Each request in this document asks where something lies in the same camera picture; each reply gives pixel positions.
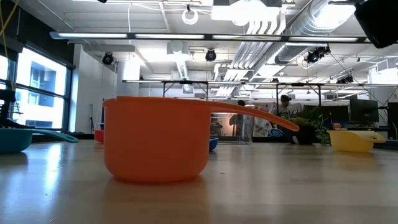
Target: window frame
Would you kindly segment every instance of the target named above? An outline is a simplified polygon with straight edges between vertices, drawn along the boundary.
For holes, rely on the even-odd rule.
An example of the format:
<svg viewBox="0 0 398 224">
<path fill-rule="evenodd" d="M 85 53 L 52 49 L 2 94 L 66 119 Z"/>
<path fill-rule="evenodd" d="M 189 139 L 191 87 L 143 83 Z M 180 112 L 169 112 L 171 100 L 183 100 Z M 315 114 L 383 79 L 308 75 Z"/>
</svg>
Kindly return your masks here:
<svg viewBox="0 0 398 224">
<path fill-rule="evenodd" d="M 33 49 L 32 47 L 24 46 L 24 48 L 29 49 L 43 57 L 46 57 L 49 60 L 57 62 L 62 66 L 65 66 L 63 63 L 55 60 L 53 57 L 51 57 L 49 55 L 45 55 L 42 52 L 39 52 L 38 50 Z M 12 67 L 9 66 L 9 72 L 8 72 L 9 73 L 8 79 L 9 79 L 10 75 L 12 75 L 13 79 L 11 80 L 11 82 L 15 88 L 20 88 L 23 90 L 31 91 L 32 93 L 40 93 L 43 95 L 63 99 L 62 127 L 61 128 L 37 128 L 37 129 L 46 129 L 46 130 L 52 130 L 52 131 L 67 132 L 69 130 L 69 119 L 70 119 L 70 97 L 71 97 L 71 88 L 72 88 L 72 69 L 70 67 L 65 66 L 67 69 L 66 80 L 65 80 L 65 93 L 64 93 L 64 95 L 59 95 L 59 94 L 53 93 L 51 91 L 42 90 L 40 88 L 35 88 L 32 86 L 26 86 L 26 85 L 17 83 L 18 62 L 19 62 L 19 55 L 17 55 L 17 61 L 14 62 L 14 65 Z M 11 82 L 9 80 L 0 79 L 0 82 L 6 84 L 6 89 L 8 89 L 8 90 L 11 89 Z"/>
</svg>

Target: security camera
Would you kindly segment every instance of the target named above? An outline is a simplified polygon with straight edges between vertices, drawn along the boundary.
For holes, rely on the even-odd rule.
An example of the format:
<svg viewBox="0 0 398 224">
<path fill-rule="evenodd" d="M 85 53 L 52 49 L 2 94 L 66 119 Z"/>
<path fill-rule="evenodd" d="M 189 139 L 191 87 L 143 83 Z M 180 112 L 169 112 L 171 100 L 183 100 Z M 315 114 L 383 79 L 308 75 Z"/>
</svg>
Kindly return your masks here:
<svg viewBox="0 0 398 224">
<path fill-rule="evenodd" d="M 206 53 L 206 61 L 208 62 L 212 62 L 214 60 L 216 60 L 217 55 L 216 52 L 214 51 L 214 49 L 208 49 L 207 53 Z"/>
<path fill-rule="evenodd" d="M 112 52 L 105 52 L 105 56 L 102 58 L 104 65 L 112 65 L 114 61 Z"/>
</svg>

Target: red bowl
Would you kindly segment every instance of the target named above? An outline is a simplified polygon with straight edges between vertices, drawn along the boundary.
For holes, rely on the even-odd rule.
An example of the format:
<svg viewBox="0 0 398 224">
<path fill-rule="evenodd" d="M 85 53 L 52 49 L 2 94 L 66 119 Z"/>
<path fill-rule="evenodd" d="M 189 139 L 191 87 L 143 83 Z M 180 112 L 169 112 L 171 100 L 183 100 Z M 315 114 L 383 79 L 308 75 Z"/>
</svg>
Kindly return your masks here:
<svg viewBox="0 0 398 224">
<path fill-rule="evenodd" d="M 104 144 L 104 130 L 95 130 L 94 139 L 101 144 Z"/>
</svg>

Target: cup handle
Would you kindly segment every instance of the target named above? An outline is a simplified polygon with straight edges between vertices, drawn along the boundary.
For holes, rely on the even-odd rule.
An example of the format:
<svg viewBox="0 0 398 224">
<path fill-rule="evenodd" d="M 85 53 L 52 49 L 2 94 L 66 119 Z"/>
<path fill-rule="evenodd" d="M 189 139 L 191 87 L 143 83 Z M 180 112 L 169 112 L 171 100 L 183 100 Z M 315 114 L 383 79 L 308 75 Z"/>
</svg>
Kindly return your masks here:
<svg viewBox="0 0 398 224">
<path fill-rule="evenodd" d="M 381 135 L 374 135 L 369 137 L 369 141 L 373 143 L 385 143 L 386 140 Z"/>
<path fill-rule="evenodd" d="M 290 122 L 286 119 L 280 118 L 278 116 L 275 116 L 273 114 L 257 110 L 257 109 L 252 109 L 252 108 L 247 108 L 244 106 L 238 106 L 238 105 L 231 105 L 227 103 L 217 103 L 217 102 L 207 102 L 208 106 L 210 107 L 210 111 L 212 113 L 236 113 L 236 114 L 245 114 L 249 116 L 255 116 L 257 118 L 261 119 L 266 119 L 272 123 L 281 125 L 282 127 L 285 127 L 287 129 L 290 129 L 292 131 L 299 131 L 299 127 L 294 124 L 293 122 Z"/>
<path fill-rule="evenodd" d="M 41 130 L 41 129 L 28 129 L 28 130 L 31 131 L 32 134 L 33 133 L 44 134 L 44 135 L 51 136 L 56 139 L 70 142 L 70 143 L 78 143 L 79 142 L 79 140 L 75 137 L 72 137 L 68 134 L 58 133 L 56 131 Z"/>
</svg>

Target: table surface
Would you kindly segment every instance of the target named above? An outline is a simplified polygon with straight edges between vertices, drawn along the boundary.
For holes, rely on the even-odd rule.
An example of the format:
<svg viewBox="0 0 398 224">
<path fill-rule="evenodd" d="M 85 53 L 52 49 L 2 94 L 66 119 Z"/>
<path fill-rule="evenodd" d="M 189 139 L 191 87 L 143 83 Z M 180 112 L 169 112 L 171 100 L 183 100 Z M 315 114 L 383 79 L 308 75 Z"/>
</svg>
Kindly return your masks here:
<svg viewBox="0 0 398 224">
<path fill-rule="evenodd" d="M 191 182 L 112 178 L 103 146 L 0 155 L 0 223 L 398 223 L 398 153 L 220 145 Z"/>
</svg>

